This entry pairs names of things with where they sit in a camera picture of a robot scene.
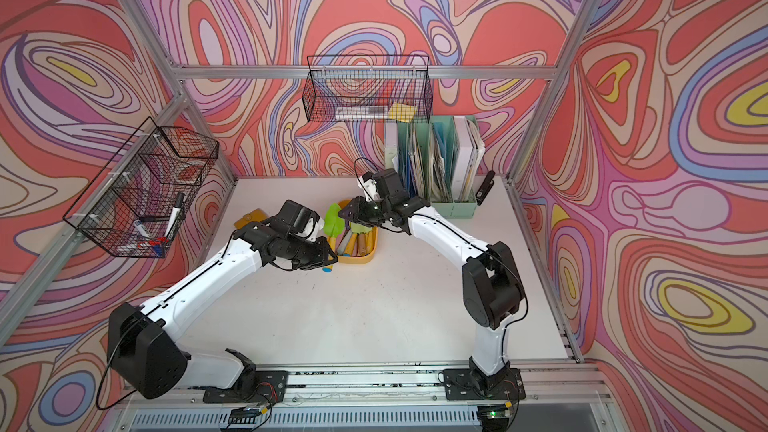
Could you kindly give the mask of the light green trowel wooden handle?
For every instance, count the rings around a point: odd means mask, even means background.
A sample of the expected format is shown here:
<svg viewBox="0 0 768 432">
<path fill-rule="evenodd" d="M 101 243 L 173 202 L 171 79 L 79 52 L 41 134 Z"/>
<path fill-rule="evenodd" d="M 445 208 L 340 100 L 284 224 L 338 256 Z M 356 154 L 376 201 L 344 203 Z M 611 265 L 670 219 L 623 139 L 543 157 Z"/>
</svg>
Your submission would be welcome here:
<svg viewBox="0 0 768 432">
<path fill-rule="evenodd" d="M 370 253 L 373 239 L 373 228 L 355 224 L 350 226 L 350 245 L 349 255 L 353 257 L 365 257 Z"/>
</svg>

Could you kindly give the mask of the yellow storage box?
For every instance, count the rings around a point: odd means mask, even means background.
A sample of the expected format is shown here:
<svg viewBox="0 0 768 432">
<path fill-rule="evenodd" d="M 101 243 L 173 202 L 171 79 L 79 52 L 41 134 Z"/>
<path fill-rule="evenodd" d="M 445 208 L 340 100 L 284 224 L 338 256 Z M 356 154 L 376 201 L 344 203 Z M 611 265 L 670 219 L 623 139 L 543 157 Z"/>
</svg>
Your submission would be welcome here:
<svg viewBox="0 0 768 432">
<path fill-rule="evenodd" d="M 325 234 L 340 263 L 366 264 L 376 251 L 378 230 L 342 219 L 340 212 L 348 201 L 332 203 L 325 216 Z"/>
</svg>

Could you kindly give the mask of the green trowel yellow handle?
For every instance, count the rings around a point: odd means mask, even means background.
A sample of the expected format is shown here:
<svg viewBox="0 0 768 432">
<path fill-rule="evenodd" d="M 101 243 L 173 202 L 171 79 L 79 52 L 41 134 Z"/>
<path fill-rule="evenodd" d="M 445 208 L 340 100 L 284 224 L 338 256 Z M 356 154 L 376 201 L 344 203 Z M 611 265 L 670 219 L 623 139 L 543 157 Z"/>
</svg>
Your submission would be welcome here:
<svg viewBox="0 0 768 432">
<path fill-rule="evenodd" d="M 329 206 L 324 218 L 324 234 L 333 253 L 337 250 L 337 239 L 345 231 L 345 221 L 339 216 L 341 206 L 333 203 Z"/>
</svg>

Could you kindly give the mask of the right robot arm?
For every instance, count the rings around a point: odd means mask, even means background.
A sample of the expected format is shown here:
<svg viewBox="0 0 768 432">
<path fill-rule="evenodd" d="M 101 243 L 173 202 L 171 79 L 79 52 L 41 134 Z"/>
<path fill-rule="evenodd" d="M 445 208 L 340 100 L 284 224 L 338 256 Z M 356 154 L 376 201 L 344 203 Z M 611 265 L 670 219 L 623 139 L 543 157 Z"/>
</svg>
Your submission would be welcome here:
<svg viewBox="0 0 768 432">
<path fill-rule="evenodd" d="M 502 381 L 509 367 L 507 330 L 527 303 L 509 246 L 477 239 L 451 224 L 425 198 L 410 195 L 393 169 L 366 172 L 357 182 L 362 194 L 351 199 L 340 216 L 419 239 L 460 270 L 463 304 L 476 323 L 470 373 L 478 387 Z"/>
</svg>

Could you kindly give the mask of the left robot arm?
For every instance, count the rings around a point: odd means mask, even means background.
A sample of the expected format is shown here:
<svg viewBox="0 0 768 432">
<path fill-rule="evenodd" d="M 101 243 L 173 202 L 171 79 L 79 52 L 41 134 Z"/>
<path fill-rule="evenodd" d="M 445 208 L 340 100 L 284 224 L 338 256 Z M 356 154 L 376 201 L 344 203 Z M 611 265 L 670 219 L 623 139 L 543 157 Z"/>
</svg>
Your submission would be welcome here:
<svg viewBox="0 0 768 432">
<path fill-rule="evenodd" d="M 139 306 L 124 303 L 108 324 L 108 366 L 146 399 L 174 389 L 218 389 L 241 398 L 256 388 L 255 364 L 232 348 L 184 350 L 179 341 L 226 292 L 266 266 L 322 269 L 338 257 L 323 236 L 324 220 L 288 200 L 262 221 L 234 230 L 224 247 L 182 280 Z"/>
</svg>

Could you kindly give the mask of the mint green file organizer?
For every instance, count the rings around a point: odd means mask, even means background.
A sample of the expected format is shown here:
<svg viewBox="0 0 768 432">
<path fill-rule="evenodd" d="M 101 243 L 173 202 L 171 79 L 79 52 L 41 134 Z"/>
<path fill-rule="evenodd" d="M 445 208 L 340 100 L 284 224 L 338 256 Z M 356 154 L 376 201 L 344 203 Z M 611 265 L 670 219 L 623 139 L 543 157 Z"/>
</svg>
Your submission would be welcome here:
<svg viewBox="0 0 768 432">
<path fill-rule="evenodd" d="M 384 164 L 398 172 L 406 191 L 425 198 L 446 218 L 469 219 L 478 207 L 475 179 L 468 202 L 455 202 L 454 116 L 434 116 L 428 122 L 390 122 L 385 127 Z"/>
</svg>

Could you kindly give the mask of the yellow sponge in basket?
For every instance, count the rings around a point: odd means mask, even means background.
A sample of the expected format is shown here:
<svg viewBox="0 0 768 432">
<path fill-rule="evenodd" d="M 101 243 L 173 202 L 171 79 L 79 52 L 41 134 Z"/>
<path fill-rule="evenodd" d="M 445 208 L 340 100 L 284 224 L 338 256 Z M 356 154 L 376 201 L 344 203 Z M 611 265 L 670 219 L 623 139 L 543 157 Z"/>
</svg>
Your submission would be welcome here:
<svg viewBox="0 0 768 432">
<path fill-rule="evenodd" d="M 416 106 L 394 103 L 388 109 L 387 119 L 402 123 L 410 123 L 413 121 L 417 112 L 418 108 Z"/>
</svg>

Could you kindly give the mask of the white book in organizer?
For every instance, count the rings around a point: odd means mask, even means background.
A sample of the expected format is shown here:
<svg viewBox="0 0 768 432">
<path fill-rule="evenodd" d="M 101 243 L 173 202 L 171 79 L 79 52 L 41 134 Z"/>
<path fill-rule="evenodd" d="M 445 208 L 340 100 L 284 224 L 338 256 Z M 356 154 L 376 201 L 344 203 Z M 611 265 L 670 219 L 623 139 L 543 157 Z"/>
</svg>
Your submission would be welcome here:
<svg viewBox="0 0 768 432">
<path fill-rule="evenodd" d="M 472 185 L 482 162 L 486 147 L 479 128 L 467 116 L 453 117 L 455 128 L 455 157 L 451 189 L 455 202 L 468 202 Z"/>
</svg>

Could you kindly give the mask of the black stapler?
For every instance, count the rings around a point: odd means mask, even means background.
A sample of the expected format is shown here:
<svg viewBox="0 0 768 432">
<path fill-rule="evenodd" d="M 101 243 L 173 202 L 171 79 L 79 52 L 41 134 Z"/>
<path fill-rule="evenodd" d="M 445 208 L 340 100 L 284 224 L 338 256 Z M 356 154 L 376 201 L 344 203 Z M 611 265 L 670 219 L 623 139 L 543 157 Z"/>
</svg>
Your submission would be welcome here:
<svg viewBox="0 0 768 432">
<path fill-rule="evenodd" d="M 494 171 L 489 171 L 485 175 L 480 186 L 477 188 L 475 193 L 475 201 L 477 206 L 481 206 L 486 200 L 490 190 L 494 186 L 495 176 L 496 176 L 496 173 Z"/>
</svg>

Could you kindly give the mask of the black white marker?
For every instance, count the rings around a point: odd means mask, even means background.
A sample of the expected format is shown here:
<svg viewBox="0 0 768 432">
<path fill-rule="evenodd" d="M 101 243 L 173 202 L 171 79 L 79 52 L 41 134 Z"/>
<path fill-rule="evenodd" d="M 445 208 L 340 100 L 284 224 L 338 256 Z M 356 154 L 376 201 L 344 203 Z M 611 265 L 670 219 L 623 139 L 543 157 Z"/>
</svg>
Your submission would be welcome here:
<svg viewBox="0 0 768 432">
<path fill-rule="evenodd" d="M 164 237 L 166 239 L 170 238 L 171 232 L 174 229 L 175 224 L 178 221 L 179 216 L 181 215 L 181 212 L 183 211 L 184 201 L 185 201 L 185 194 L 183 192 L 178 192 L 174 199 L 173 207 L 171 209 L 171 213 L 169 215 L 167 226 L 165 229 Z"/>
</svg>

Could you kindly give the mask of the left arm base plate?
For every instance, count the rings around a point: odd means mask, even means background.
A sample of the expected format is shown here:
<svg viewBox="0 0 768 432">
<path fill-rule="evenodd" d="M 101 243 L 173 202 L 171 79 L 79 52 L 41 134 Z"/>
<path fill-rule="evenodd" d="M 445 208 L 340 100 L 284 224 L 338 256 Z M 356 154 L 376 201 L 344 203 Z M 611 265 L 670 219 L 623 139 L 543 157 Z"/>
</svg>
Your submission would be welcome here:
<svg viewBox="0 0 768 432">
<path fill-rule="evenodd" d="M 289 374 L 285 370 L 245 371 L 228 389 L 207 387 L 203 402 L 208 404 L 281 403 L 287 390 Z"/>
</svg>

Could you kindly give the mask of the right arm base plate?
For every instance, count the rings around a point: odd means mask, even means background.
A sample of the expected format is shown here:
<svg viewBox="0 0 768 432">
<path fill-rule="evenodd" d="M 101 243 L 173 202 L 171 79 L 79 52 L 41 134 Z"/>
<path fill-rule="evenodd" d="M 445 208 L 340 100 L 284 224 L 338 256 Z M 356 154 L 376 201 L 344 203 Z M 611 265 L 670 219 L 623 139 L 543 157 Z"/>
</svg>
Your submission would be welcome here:
<svg viewBox="0 0 768 432">
<path fill-rule="evenodd" d="M 479 369 L 444 369 L 438 374 L 448 401 L 517 402 L 526 398 L 526 391 L 518 368 L 502 368 L 491 376 Z"/>
</svg>

